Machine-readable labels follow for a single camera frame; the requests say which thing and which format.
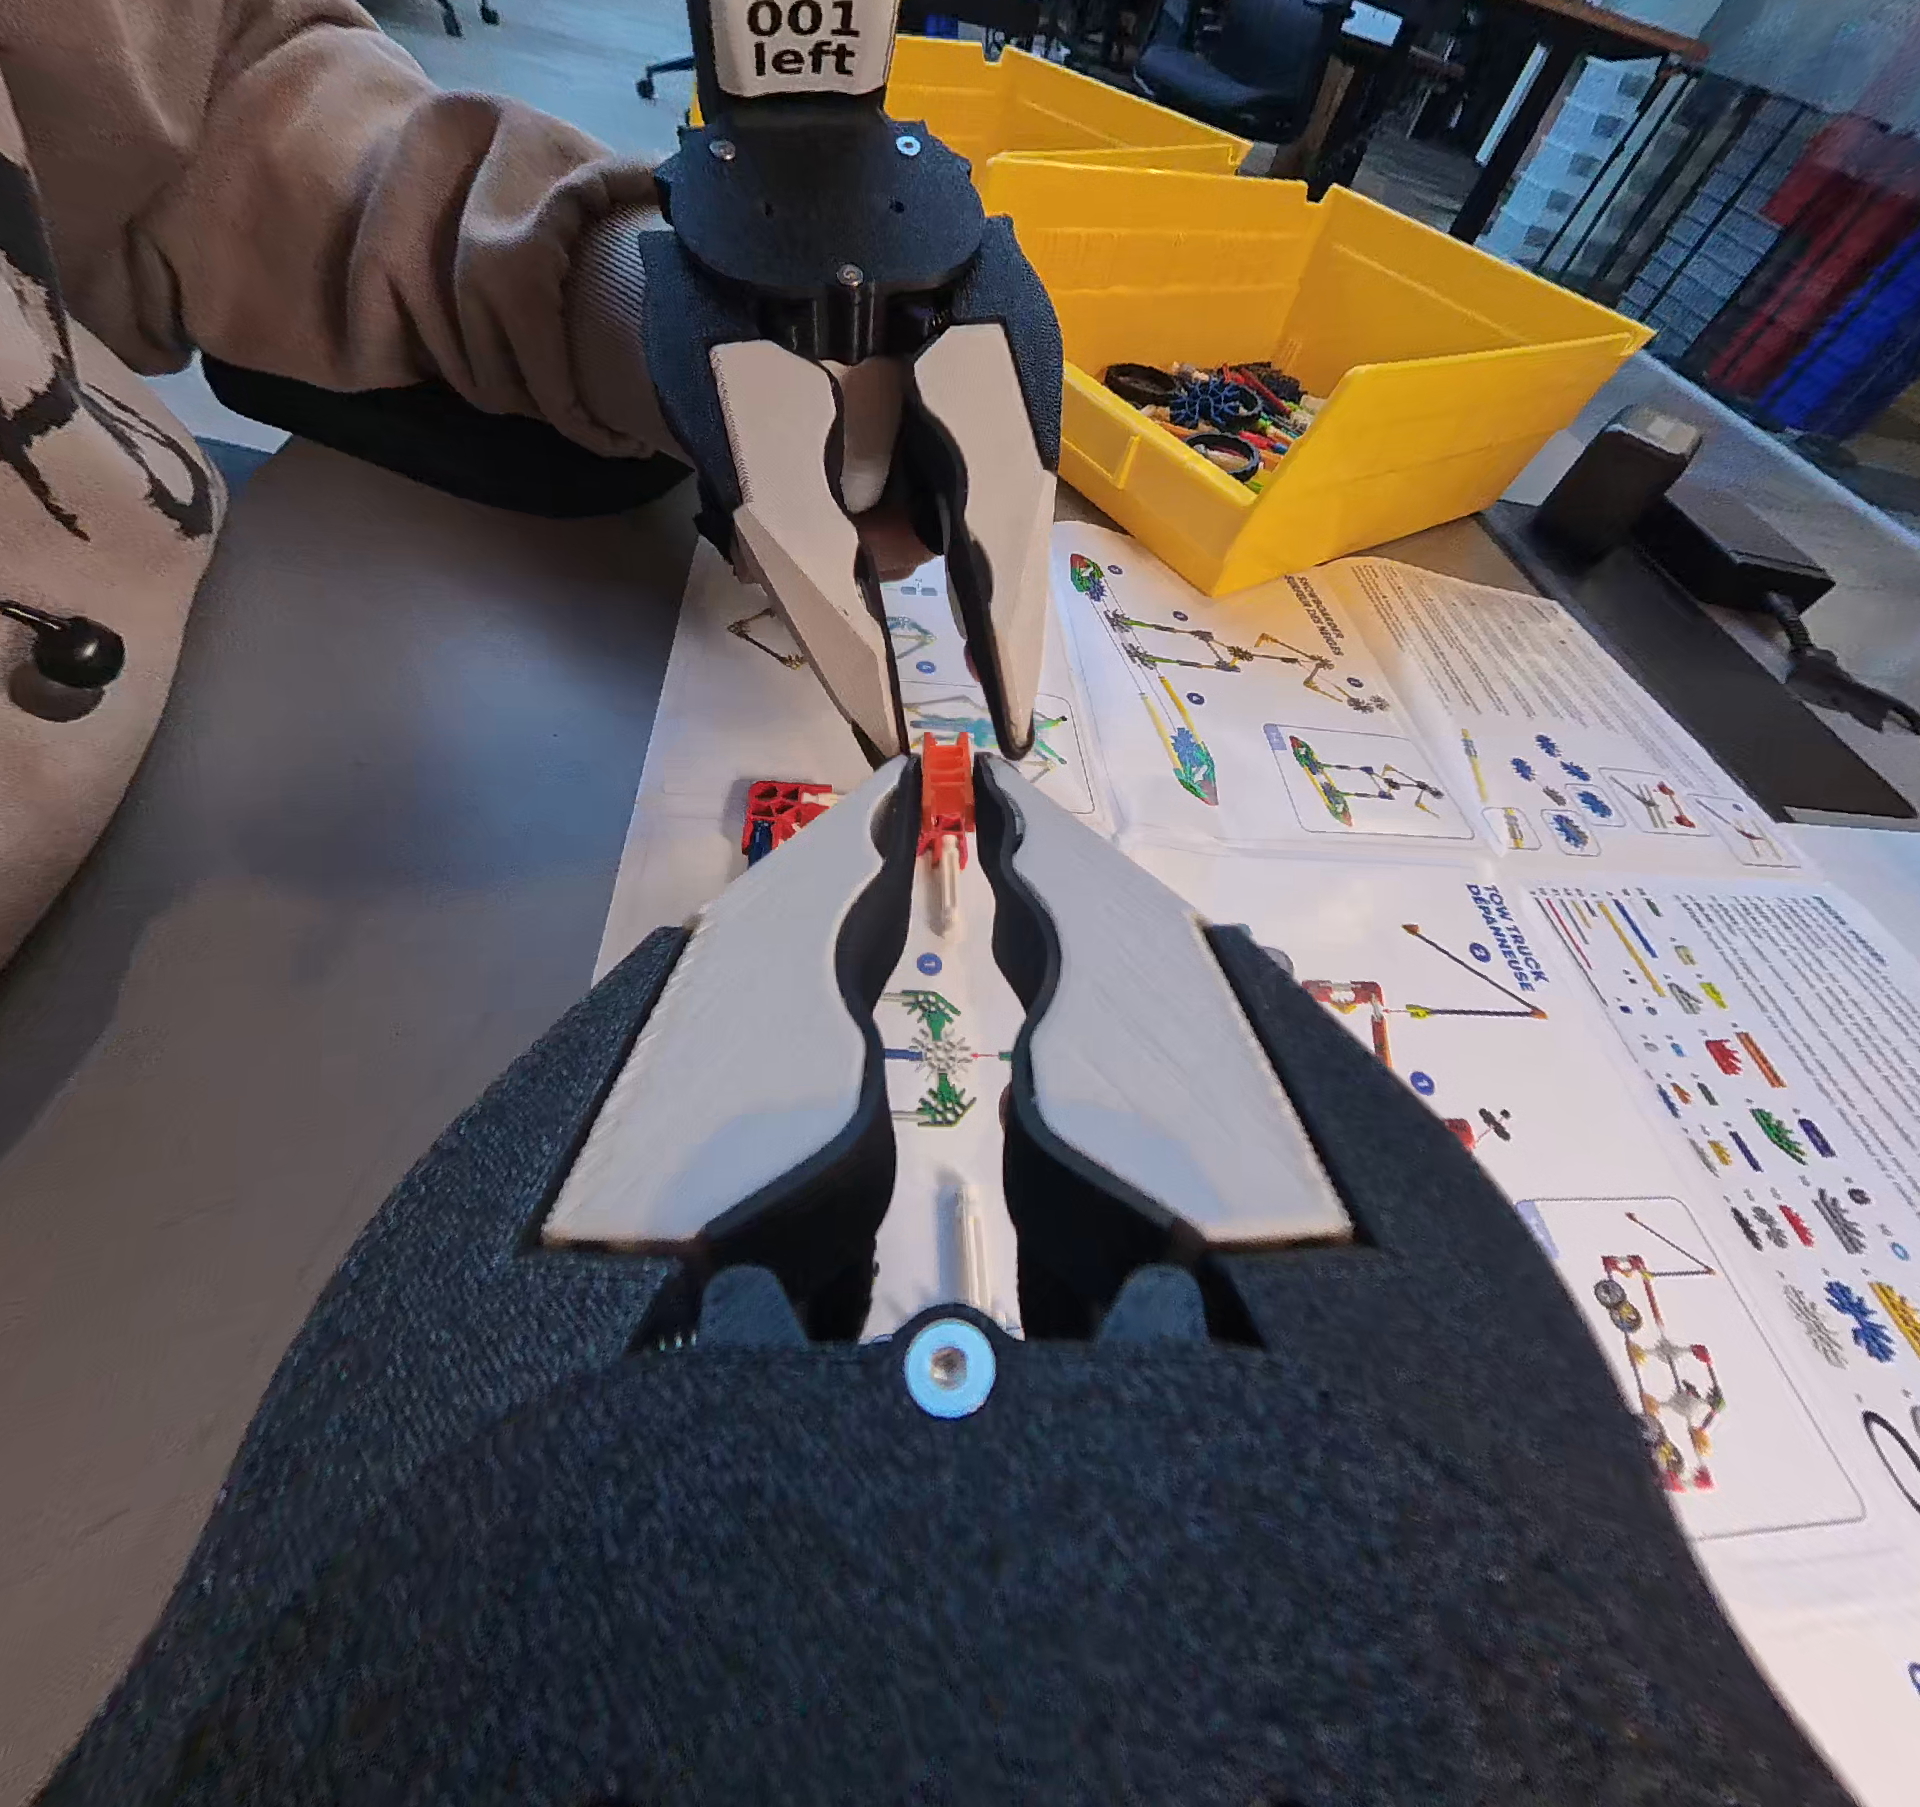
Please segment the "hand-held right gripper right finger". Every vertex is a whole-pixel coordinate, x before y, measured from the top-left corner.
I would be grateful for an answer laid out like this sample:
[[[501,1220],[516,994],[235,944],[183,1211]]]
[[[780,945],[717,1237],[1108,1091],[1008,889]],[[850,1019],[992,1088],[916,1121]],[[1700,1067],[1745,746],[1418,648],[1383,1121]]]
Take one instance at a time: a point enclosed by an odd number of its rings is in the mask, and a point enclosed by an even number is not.
[[[974,818],[1022,1015],[1010,1133],[1184,1244],[1349,1241],[1195,906],[1005,760],[974,767]]]

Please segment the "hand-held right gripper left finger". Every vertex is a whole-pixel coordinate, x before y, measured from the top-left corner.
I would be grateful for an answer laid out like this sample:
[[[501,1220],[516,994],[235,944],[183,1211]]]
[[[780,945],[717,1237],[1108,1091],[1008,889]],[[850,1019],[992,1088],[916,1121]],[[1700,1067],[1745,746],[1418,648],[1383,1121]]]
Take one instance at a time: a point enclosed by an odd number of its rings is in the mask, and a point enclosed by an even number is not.
[[[877,1234],[895,1184],[877,1003],[920,821],[920,764],[897,758],[686,924],[544,1244],[850,1256]]]

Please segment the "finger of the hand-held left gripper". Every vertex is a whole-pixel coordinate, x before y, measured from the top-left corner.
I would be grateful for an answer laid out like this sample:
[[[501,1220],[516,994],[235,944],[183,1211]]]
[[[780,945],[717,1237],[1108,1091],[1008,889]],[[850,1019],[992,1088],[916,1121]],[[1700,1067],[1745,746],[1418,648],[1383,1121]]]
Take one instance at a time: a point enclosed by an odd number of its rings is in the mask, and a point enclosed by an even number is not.
[[[710,352],[751,565],[870,764],[904,752],[900,673],[858,514],[891,473],[904,369],[816,363],[768,337]]]
[[[949,326],[910,363],[900,445],[908,507],[946,565],[997,750],[1020,762],[1035,742],[1057,475],[1002,325]]]

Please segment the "pile of colourful toy parts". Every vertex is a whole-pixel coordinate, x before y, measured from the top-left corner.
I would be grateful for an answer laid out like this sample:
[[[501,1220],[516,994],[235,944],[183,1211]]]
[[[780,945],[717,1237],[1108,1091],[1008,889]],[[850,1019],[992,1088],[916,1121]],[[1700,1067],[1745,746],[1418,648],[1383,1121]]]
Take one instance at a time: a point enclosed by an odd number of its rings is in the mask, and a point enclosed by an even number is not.
[[[1327,408],[1268,358],[1213,369],[1123,360],[1106,367],[1099,382],[1252,494],[1268,487]]]

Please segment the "red toy connector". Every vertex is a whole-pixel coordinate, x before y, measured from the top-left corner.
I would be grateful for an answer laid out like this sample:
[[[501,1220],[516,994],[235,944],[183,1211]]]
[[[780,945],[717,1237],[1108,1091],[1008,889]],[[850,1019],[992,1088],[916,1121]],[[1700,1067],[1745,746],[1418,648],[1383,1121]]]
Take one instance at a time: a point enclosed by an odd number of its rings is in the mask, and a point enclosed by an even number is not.
[[[762,778],[747,786],[741,826],[741,854],[751,866],[766,859],[797,830],[821,818],[839,802],[830,785]]]

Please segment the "orange toy connector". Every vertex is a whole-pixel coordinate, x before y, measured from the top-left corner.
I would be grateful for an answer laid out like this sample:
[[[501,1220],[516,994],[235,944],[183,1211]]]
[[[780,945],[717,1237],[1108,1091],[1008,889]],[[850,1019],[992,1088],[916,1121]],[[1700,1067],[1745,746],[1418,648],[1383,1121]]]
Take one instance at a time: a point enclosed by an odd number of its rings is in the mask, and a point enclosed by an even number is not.
[[[974,832],[972,736],[967,733],[920,740],[923,823],[920,855],[964,868]]]

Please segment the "yellow divided parts bin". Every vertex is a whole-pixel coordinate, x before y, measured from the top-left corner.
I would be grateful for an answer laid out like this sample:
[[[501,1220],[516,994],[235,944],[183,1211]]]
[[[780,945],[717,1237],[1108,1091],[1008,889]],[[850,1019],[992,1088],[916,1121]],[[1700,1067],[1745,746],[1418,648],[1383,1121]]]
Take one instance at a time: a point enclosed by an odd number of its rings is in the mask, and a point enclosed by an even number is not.
[[[1005,154],[1065,337],[1062,484],[1235,593],[1484,510],[1654,332],[1345,187]],[[1258,491],[1106,369],[1267,360],[1320,408]]]

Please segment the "person's left forearm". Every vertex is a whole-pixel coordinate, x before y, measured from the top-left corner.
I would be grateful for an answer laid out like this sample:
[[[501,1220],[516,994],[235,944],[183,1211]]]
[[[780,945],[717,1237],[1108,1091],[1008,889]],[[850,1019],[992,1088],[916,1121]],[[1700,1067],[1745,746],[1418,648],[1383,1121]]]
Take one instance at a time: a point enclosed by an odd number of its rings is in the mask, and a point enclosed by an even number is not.
[[[2,21],[65,306],[131,370],[442,382],[603,456],[671,447],[643,163],[439,90],[354,0],[2,0]]]

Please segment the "black desk pad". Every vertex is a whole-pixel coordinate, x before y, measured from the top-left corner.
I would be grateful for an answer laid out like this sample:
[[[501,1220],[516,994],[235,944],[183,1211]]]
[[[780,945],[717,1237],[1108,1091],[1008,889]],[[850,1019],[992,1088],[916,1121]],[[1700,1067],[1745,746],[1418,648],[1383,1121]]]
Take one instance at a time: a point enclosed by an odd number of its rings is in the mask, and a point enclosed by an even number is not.
[[[1582,569],[1533,510],[1482,513],[1496,545],[1561,601],[1777,821],[1909,828],[1917,806],[1637,548]]]

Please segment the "person's left hand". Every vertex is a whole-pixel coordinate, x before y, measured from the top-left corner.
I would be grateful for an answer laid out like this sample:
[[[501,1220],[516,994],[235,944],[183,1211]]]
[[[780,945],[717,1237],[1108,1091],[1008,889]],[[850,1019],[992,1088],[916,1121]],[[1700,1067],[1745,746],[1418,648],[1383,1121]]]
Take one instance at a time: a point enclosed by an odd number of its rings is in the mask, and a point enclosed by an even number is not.
[[[946,555],[939,520],[934,519],[928,525],[900,495],[888,494],[870,507],[852,514],[852,525],[883,586],[908,580],[930,562]]]

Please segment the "printed instruction sheet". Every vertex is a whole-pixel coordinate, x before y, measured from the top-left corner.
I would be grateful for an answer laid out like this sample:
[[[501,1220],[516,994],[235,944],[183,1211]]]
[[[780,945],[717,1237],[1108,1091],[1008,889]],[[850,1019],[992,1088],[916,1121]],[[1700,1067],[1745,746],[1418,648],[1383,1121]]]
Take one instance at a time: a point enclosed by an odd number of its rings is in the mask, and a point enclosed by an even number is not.
[[[1917,1803],[1917,961],[1562,611],[1396,560],[1211,599],[1061,523],[1038,798],[1310,999],[1568,1290],[1860,1803]]]

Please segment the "black mesh cushion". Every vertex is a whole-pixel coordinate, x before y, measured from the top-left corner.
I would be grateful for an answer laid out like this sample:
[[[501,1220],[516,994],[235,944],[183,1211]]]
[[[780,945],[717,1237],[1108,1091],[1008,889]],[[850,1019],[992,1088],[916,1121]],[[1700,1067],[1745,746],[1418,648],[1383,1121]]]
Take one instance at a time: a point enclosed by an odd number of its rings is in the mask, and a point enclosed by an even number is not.
[[[444,382],[342,391],[200,358],[233,412],[464,501],[579,520],[646,507],[692,478],[669,453],[600,456],[539,418],[492,415]]]

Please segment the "black box device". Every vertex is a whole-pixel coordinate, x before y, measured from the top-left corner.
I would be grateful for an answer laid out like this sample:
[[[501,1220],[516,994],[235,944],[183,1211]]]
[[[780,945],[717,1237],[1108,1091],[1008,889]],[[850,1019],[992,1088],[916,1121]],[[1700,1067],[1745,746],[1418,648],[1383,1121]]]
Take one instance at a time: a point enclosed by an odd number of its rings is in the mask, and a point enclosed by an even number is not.
[[[1535,537],[1577,569],[1598,565],[1629,544],[1701,445],[1704,428],[1675,412],[1621,408],[1537,505]]]

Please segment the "black power adapter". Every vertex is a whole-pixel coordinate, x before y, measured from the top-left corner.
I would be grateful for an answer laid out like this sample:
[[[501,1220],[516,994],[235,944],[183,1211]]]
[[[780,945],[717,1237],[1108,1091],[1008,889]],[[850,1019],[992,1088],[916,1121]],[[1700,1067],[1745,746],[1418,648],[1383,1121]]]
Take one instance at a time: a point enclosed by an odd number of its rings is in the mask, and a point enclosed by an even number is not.
[[[1749,614],[1785,604],[1801,614],[1835,588],[1832,575],[1751,505],[1688,487],[1654,501],[1631,544],[1693,601]]]

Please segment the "storage shelf with bins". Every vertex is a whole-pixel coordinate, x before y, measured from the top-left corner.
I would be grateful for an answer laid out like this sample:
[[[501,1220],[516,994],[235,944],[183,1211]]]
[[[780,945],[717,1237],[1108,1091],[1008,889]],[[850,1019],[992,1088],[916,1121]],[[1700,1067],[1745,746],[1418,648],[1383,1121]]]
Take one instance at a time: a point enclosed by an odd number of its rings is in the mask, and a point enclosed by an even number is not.
[[[1482,242],[1832,473],[1917,441],[1917,104],[1587,66]]]

